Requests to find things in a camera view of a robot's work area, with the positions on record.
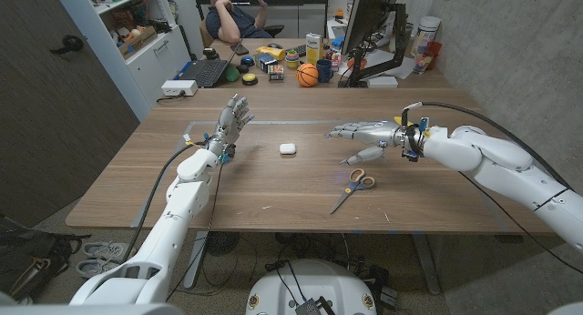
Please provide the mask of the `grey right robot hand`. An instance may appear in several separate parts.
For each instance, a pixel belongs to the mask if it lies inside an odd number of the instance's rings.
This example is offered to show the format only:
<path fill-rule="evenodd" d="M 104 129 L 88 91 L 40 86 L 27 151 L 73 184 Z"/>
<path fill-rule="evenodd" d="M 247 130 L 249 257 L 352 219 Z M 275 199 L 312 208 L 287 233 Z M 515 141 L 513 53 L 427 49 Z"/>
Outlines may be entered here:
<path fill-rule="evenodd" d="M 397 136 L 400 129 L 401 126 L 393 120 L 349 122 L 335 126 L 325 136 L 344 137 L 367 145 L 367 148 L 341 161 L 342 164 L 351 166 L 380 158 L 387 147 L 397 146 L 400 143 Z"/>

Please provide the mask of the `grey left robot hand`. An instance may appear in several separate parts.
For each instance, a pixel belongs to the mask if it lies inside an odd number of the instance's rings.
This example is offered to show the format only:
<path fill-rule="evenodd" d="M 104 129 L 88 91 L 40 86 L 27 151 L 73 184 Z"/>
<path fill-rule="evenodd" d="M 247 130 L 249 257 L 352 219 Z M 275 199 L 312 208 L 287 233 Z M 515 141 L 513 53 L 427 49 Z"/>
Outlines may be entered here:
<path fill-rule="evenodd" d="M 249 111 L 246 97 L 239 98 L 237 94 L 229 100 L 220 113 L 215 131 L 207 139 L 205 148 L 213 152 L 222 162 L 235 155 L 235 142 L 240 136 L 243 127 L 254 119 L 254 115 L 247 115 Z"/>

